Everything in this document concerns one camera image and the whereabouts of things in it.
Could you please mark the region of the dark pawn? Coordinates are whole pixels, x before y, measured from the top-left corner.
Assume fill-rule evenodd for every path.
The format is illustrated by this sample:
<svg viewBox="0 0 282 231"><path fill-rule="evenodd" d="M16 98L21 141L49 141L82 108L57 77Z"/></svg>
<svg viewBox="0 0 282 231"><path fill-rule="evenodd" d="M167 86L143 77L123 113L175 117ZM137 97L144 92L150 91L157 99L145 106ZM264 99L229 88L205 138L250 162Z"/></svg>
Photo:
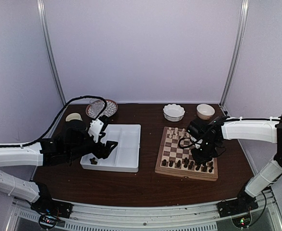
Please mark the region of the dark pawn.
<svg viewBox="0 0 282 231"><path fill-rule="evenodd" d="M192 169L193 168L193 162L191 162L188 166L189 169Z"/></svg>

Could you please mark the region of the white plastic compartment tray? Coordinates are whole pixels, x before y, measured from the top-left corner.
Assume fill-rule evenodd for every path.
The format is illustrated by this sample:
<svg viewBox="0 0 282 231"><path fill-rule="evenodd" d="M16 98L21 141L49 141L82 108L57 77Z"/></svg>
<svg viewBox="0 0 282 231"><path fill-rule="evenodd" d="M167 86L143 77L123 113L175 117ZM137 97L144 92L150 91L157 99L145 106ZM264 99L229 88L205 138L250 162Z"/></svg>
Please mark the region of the white plastic compartment tray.
<svg viewBox="0 0 282 231"><path fill-rule="evenodd" d="M139 149L141 138L140 124L110 124L101 142L116 141L117 147L106 159L95 159L93 154L81 158L82 168L99 171L136 173L139 170Z"/></svg>

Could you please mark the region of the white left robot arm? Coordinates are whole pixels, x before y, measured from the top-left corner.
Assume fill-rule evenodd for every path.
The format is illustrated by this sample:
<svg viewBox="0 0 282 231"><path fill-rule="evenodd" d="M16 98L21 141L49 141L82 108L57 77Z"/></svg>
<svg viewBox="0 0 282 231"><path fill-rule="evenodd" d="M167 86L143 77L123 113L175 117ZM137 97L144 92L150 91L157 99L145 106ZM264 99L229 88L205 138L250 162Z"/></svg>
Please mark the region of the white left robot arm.
<svg viewBox="0 0 282 231"><path fill-rule="evenodd" d="M96 119L86 126L72 120L53 138L39 138L29 143L0 144L0 167L50 167L72 163L75 159L93 154L106 159L117 147L116 141L102 142L107 123ZM46 185L24 181L0 170L0 192L37 204L44 213L56 209L55 201Z"/></svg>

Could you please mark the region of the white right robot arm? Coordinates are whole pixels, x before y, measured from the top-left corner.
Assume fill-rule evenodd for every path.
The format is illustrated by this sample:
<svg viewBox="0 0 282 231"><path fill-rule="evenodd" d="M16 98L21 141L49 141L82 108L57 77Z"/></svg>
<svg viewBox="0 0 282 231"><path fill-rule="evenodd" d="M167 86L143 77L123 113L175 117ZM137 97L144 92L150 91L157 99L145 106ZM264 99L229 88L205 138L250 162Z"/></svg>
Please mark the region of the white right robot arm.
<svg viewBox="0 0 282 231"><path fill-rule="evenodd" d="M244 143L275 144L277 150L270 161L244 186L234 209L244 212L252 205L252 198L282 176L282 115L268 118L235 118L222 116L207 124L196 118L191 121L188 133L193 137L196 150L192 156L197 164L204 164L218 157L217 148L226 140L241 140Z"/></svg>

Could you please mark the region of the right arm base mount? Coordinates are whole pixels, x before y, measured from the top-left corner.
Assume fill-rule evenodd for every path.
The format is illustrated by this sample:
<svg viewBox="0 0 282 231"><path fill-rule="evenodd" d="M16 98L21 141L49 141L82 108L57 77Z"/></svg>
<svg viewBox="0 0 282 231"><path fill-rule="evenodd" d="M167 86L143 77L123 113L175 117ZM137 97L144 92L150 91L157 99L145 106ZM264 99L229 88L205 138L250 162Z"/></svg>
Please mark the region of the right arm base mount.
<svg viewBox="0 0 282 231"><path fill-rule="evenodd" d="M234 216L241 213L248 213L251 210L257 209L258 204L255 197L248 195L242 188L237 197L231 200L223 200L217 203L217 210L221 218Z"/></svg>

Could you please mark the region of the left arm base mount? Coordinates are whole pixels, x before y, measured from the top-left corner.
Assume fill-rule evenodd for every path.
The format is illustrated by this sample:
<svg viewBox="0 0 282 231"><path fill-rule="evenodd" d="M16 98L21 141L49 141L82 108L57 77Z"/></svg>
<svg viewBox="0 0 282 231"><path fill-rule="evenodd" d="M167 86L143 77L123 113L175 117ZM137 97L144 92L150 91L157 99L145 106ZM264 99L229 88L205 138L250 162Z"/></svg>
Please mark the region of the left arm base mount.
<svg viewBox="0 0 282 231"><path fill-rule="evenodd" d="M31 203L32 209L42 214L49 214L60 218L70 218L73 205L68 202L54 200L45 184L36 184L39 189L39 198L34 203Z"/></svg>

